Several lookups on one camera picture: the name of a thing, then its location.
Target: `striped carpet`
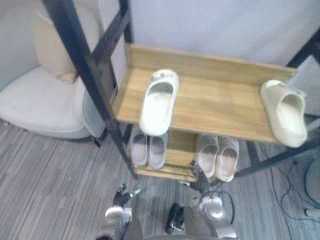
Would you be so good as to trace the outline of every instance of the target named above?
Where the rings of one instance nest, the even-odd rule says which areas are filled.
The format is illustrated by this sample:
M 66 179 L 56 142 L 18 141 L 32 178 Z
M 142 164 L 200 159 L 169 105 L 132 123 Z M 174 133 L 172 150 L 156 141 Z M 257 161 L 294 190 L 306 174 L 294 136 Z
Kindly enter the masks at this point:
M 238 167 L 250 164 L 246 142 L 240 142 Z M 256 144 L 259 159 L 284 150 L 282 146 Z M 303 175 L 319 150 L 311 150 L 279 167 L 290 172 L 295 188 L 307 198 Z M 287 180 L 273 168 L 279 198 L 288 188 Z M 236 178 L 221 189 L 231 193 L 235 203 L 234 228 L 242 240 L 318 239 L 320 224 L 288 219 L 287 224 L 272 188 L 271 170 Z M 197 203 L 199 195 L 175 180 L 139 176 L 133 180 L 112 139 L 100 148 L 88 140 L 61 140 L 24 131 L 0 121 L 0 239 L 1 240 L 93 240 L 104 213 L 120 184 L 128 190 L 143 188 L 131 203 L 142 222 L 146 237 L 164 235 L 170 206 Z M 309 207 L 297 193 L 285 197 L 285 210 L 304 218 Z M 225 207 L 231 216 L 228 197 Z

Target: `white slide sandal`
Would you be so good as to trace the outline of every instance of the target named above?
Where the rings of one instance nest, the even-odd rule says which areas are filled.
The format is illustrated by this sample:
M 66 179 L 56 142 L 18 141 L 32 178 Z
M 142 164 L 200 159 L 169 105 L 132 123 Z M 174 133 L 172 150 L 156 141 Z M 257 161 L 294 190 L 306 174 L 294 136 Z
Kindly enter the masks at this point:
M 281 81 L 266 81 L 260 96 L 274 137 L 292 148 L 300 147 L 308 137 L 304 119 L 305 94 Z
M 151 168 L 160 169 L 165 165 L 167 145 L 167 132 L 161 136 L 150 137 L 148 163 Z
M 218 141 L 220 150 L 216 156 L 214 175 L 221 181 L 230 182 L 237 170 L 239 142 L 229 136 L 221 136 Z
M 145 92 L 139 125 L 150 136 L 161 136 L 169 129 L 179 88 L 178 75 L 169 69 L 156 71 Z
M 133 127 L 131 132 L 129 154 L 134 165 L 146 165 L 148 161 L 148 139 L 147 135 L 137 125 Z
M 219 151 L 218 137 L 201 134 L 196 140 L 195 160 L 207 178 L 215 173 L 216 158 Z

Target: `cream slipper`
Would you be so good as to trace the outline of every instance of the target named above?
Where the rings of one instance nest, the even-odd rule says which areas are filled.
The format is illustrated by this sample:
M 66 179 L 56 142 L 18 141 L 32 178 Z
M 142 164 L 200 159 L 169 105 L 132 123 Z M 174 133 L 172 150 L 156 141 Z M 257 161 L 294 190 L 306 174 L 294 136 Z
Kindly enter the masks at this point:
M 148 163 L 151 168 L 160 169 L 165 165 L 167 145 L 167 132 L 161 136 L 150 137 Z
M 260 96 L 274 137 L 292 148 L 300 147 L 308 132 L 304 119 L 305 94 L 281 81 L 266 81 Z
M 151 76 L 139 119 L 144 133 L 161 136 L 168 131 L 178 88 L 179 79 L 172 70 L 162 69 Z
M 236 172 L 239 158 L 238 140 L 229 136 L 220 136 L 220 149 L 216 156 L 214 175 L 224 182 L 230 182 Z
M 128 146 L 133 164 L 137 166 L 145 165 L 148 161 L 147 135 L 145 135 L 137 125 L 132 129 Z
M 216 157 L 219 150 L 218 137 L 201 134 L 196 140 L 195 160 L 207 178 L 215 173 Z

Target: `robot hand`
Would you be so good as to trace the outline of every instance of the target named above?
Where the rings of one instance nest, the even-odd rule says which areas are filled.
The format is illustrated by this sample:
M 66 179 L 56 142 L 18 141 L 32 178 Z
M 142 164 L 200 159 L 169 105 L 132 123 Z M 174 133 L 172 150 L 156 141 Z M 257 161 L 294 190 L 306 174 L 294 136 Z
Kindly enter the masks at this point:
M 141 189 L 138 189 L 136 191 L 133 191 L 131 193 L 126 192 L 123 194 L 123 192 L 127 189 L 127 185 L 126 184 L 122 184 L 119 189 L 116 191 L 114 198 L 113 198 L 113 206 L 120 206 L 120 207 L 124 207 L 125 204 L 127 202 L 129 202 L 129 200 L 131 198 L 133 198 L 135 195 L 137 195 L 138 193 L 141 192 Z

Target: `wooden shelf board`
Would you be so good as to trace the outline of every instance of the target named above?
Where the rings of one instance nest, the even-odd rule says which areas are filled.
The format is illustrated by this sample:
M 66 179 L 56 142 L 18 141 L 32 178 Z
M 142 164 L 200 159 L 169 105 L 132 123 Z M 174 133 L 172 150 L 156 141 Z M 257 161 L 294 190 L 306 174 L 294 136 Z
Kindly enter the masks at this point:
M 119 121 L 137 124 L 149 77 L 154 71 L 128 68 L 113 103 Z M 272 142 L 259 87 L 194 76 L 179 76 L 171 129 Z
M 178 75 L 215 79 L 223 82 L 249 84 L 260 87 L 265 81 L 288 81 L 295 68 L 253 63 L 242 59 L 185 52 L 176 49 L 127 44 L 128 66 L 133 68 L 172 69 Z
M 160 171 L 148 171 L 140 168 L 135 168 L 134 170 L 135 170 L 135 173 L 137 174 L 151 176 L 151 177 L 183 180 L 187 182 L 194 182 L 196 180 L 194 176 L 178 175 L 178 174 L 166 173 L 166 172 L 160 172 Z
M 193 179 L 191 161 L 196 152 L 197 135 L 189 132 L 169 130 L 169 143 L 166 149 L 165 165 L 161 169 L 150 166 L 133 166 L 137 174 L 173 179 Z

